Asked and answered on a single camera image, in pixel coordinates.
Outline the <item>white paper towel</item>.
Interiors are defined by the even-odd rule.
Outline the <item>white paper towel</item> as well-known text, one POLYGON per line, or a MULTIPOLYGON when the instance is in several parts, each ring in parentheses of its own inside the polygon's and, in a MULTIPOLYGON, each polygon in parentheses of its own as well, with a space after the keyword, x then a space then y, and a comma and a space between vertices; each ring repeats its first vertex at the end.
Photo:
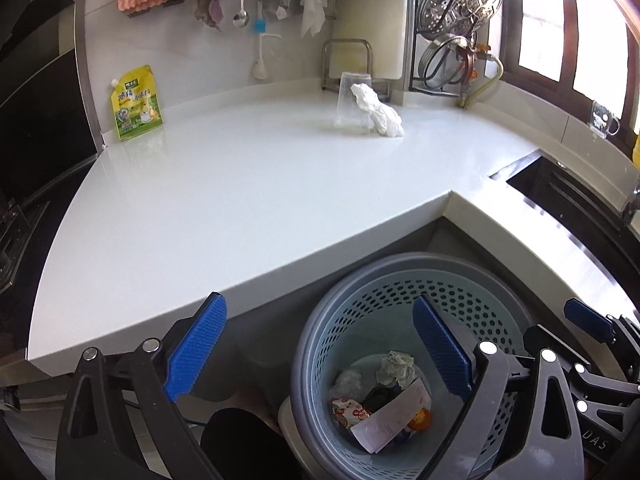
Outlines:
POLYGON ((402 119, 393 107, 383 103, 367 84, 352 84, 350 92, 357 106, 365 112, 380 136, 402 138, 405 135, 402 119))

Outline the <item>pink toothbrush blister package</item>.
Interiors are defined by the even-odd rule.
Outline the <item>pink toothbrush blister package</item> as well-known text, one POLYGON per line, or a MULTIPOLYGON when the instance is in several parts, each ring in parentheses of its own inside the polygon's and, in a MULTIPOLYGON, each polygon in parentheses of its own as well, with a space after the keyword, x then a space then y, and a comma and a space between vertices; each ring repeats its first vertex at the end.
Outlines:
POLYGON ((405 390, 362 422, 352 426, 350 432, 370 454, 382 451, 410 422, 431 409, 431 393, 418 377, 405 390))

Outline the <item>purple grey hanging cloth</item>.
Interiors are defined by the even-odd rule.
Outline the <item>purple grey hanging cloth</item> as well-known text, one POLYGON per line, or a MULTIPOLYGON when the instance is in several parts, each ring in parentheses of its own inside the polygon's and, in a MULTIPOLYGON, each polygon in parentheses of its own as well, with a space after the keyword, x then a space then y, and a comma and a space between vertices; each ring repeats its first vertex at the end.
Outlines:
POLYGON ((224 11, 220 0, 196 0, 194 18, 213 29, 220 29, 224 11))

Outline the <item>grey perforated trash basket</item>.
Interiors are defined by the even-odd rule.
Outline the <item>grey perforated trash basket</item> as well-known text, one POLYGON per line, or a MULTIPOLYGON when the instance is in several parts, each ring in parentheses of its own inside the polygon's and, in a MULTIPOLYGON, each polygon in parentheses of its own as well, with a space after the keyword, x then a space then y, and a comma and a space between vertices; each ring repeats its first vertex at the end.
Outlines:
POLYGON ((414 329, 421 296, 446 320, 465 325, 476 340, 522 356, 532 317, 503 282, 461 259, 405 252, 349 274, 312 311, 292 370, 295 425, 320 467, 335 479, 415 479, 434 458, 462 409, 450 394, 414 329), (388 352, 407 353, 432 397, 431 427, 401 445, 367 453, 331 413, 330 390, 344 370, 359 370, 364 391, 388 352))

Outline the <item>black kitchen sink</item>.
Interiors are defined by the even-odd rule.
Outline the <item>black kitchen sink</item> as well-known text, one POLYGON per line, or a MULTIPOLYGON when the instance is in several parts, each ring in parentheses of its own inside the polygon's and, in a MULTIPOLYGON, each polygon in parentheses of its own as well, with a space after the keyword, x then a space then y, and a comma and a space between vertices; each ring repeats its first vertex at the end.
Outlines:
POLYGON ((541 151, 491 176, 555 219, 639 305, 639 237, 589 186, 541 151))

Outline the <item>white hanging cloth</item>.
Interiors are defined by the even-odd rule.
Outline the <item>white hanging cloth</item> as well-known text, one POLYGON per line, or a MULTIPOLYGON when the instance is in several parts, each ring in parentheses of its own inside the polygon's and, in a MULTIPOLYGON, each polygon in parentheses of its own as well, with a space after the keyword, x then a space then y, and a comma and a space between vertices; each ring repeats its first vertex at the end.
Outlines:
POLYGON ((316 36, 326 21, 324 10, 328 6, 328 0, 300 0, 300 4, 303 7, 300 36, 305 37, 307 34, 311 37, 316 36))

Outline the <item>yellow green refill pouch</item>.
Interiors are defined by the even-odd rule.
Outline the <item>yellow green refill pouch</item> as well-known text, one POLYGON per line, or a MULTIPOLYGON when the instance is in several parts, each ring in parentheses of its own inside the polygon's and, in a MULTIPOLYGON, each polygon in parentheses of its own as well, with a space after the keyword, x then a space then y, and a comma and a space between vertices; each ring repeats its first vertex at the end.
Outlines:
POLYGON ((111 82, 117 139, 124 142, 163 125, 151 66, 130 70, 111 82))

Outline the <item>steel cutting board stand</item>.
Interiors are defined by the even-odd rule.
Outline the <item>steel cutting board stand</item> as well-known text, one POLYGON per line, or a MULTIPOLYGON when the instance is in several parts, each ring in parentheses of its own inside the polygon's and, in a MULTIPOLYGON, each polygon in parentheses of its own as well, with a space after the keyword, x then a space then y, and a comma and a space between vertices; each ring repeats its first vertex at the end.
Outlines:
POLYGON ((381 101, 392 97, 392 82, 373 76, 373 50, 365 39, 328 39, 321 50, 321 89, 337 92, 343 72, 368 74, 371 86, 381 101))

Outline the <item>red white snack wrapper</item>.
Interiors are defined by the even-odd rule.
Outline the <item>red white snack wrapper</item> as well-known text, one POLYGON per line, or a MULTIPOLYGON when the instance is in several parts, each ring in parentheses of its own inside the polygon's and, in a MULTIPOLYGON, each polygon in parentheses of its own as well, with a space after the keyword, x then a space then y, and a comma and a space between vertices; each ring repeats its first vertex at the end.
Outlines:
POLYGON ((354 399, 338 398, 331 401, 331 413, 338 424, 349 430, 370 417, 370 412, 354 399))

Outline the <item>orange mandarin peel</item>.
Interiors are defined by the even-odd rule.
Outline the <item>orange mandarin peel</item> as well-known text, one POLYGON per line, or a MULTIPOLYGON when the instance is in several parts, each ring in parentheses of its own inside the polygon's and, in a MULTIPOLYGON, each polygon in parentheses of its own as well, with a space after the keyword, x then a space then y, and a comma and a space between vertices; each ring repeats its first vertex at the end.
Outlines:
POLYGON ((433 420, 433 414, 427 408, 421 408, 408 423, 411 431, 421 432, 430 428, 433 420))

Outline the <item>glass mug on sill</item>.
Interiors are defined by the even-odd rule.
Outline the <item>glass mug on sill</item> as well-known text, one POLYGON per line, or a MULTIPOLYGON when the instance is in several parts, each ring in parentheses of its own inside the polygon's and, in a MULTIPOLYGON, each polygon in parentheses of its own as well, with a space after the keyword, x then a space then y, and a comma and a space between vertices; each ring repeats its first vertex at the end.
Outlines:
POLYGON ((593 101, 591 104, 588 126, 593 133, 606 139, 616 136, 620 131, 620 121, 605 106, 593 101))

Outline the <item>blue white bottle brush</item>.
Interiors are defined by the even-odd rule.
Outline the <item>blue white bottle brush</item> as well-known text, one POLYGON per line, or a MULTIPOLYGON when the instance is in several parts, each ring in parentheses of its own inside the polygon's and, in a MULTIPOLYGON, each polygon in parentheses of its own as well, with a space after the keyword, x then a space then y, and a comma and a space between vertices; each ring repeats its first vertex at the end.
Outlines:
POLYGON ((257 56, 252 66, 252 77, 258 81, 266 81, 269 79, 269 72, 264 58, 264 40, 266 38, 281 39, 282 36, 267 32, 267 23, 262 10, 262 2, 257 1, 257 18, 254 21, 254 33, 257 35, 257 56))

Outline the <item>white cutting board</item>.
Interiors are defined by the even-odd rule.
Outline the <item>white cutting board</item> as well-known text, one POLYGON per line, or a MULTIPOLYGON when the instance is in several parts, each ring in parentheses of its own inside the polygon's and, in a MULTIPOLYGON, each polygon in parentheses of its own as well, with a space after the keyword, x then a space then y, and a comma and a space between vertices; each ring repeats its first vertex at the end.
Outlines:
POLYGON ((361 38, 373 50, 373 76, 398 80, 404 72, 408 0, 337 0, 332 39, 361 38))

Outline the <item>clear plastic cup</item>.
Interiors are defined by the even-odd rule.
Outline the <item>clear plastic cup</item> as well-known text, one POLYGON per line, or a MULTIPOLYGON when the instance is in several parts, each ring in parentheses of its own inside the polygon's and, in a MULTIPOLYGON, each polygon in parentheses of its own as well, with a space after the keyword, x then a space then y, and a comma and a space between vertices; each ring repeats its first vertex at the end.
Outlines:
POLYGON ((358 106, 356 96, 352 93, 353 84, 365 84, 370 87, 371 76, 351 72, 341 74, 334 126, 342 130, 363 133, 371 129, 372 122, 368 114, 358 106))

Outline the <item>black lid rack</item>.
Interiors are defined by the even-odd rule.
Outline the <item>black lid rack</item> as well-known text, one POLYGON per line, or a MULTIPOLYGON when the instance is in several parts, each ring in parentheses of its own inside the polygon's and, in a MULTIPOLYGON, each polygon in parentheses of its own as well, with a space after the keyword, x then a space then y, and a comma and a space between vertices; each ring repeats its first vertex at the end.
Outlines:
POLYGON ((469 106, 502 77, 503 65, 477 32, 502 0, 416 0, 413 38, 426 41, 412 56, 410 87, 431 96, 458 98, 469 106))

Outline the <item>steel pot lid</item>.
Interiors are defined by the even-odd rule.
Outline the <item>steel pot lid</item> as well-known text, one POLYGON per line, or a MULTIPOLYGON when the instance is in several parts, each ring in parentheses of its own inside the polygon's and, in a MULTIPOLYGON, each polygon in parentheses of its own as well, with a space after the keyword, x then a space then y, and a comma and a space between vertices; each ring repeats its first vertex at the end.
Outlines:
POLYGON ((423 52, 418 79, 426 90, 444 91, 447 87, 466 88, 472 79, 475 52, 465 36, 443 34, 423 52))

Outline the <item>black cloth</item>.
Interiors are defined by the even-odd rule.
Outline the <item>black cloth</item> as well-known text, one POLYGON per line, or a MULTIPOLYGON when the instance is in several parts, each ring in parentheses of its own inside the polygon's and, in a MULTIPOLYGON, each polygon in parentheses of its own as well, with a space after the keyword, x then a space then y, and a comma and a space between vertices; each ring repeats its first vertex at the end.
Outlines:
POLYGON ((361 401, 361 405, 369 414, 374 414, 395 400, 401 393, 400 385, 376 386, 361 401))

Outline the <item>crumpled grey tissue in bin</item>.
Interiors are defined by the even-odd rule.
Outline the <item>crumpled grey tissue in bin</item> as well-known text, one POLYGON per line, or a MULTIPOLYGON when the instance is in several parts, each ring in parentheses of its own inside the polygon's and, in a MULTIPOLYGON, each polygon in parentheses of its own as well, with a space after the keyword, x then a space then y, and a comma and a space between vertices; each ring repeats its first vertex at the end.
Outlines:
POLYGON ((388 352, 382 356, 375 378, 379 385, 398 386, 404 390, 416 379, 413 356, 405 352, 388 352))

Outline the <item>steel ladle spoon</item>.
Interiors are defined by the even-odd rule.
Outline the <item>steel ladle spoon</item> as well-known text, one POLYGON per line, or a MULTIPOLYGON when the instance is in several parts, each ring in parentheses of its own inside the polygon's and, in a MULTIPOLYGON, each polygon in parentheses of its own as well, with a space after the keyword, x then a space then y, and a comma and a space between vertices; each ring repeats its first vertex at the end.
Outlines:
POLYGON ((233 17, 233 25, 236 28, 244 28, 248 25, 250 21, 250 16, 248 15, 247 10, 245 9, 245 0, 239 0, 239 10, 234 14, 233 17))

